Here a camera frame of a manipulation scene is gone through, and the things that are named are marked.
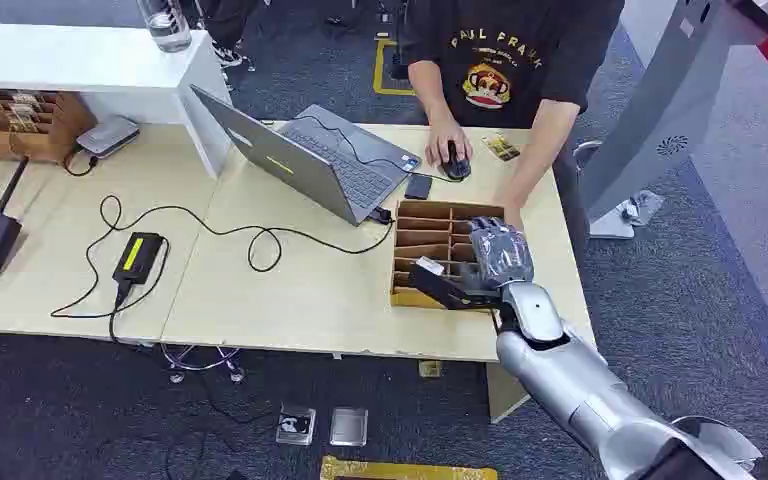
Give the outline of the person's right hand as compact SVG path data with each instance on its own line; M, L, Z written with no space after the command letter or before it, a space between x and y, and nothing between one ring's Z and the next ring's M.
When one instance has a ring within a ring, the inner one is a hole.
M455 146L456 159L469 160L473 156L472 145L463 128L452 118L440 117L429 121L429 136L425 147L425 158L431 166L438 166L451 160L449 143Z

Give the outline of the person's left hand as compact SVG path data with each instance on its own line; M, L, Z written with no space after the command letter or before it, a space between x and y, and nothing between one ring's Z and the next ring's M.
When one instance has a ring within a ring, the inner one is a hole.
M500 190L494 196L494 203L504 209L504 221L517 231L524 231L521 211L527 202L527 196Z

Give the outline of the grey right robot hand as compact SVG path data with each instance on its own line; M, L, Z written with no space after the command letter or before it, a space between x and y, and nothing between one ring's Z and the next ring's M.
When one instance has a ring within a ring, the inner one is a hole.
M533 280L534 266L522 232L498 217L474 217L467 225L478 264L461 265L461 279L467 287L492 290Z

